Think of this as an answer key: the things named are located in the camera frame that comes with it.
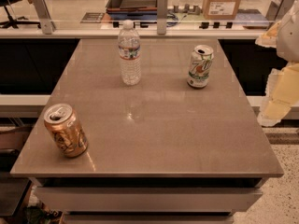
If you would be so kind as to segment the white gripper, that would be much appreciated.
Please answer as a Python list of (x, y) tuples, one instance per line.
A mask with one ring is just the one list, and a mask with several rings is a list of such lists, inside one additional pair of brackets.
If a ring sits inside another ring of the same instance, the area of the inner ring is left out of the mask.
[(299, 101), (299, 2), (293, 4), (281, 22), (276, 22), (260, 35), (255, 44), (277, 47), (278, 57), (294, 62), (287, 63), (281, 70), (273, 68), (267, 79), (257, 120), (264, 127), (273, 127)]

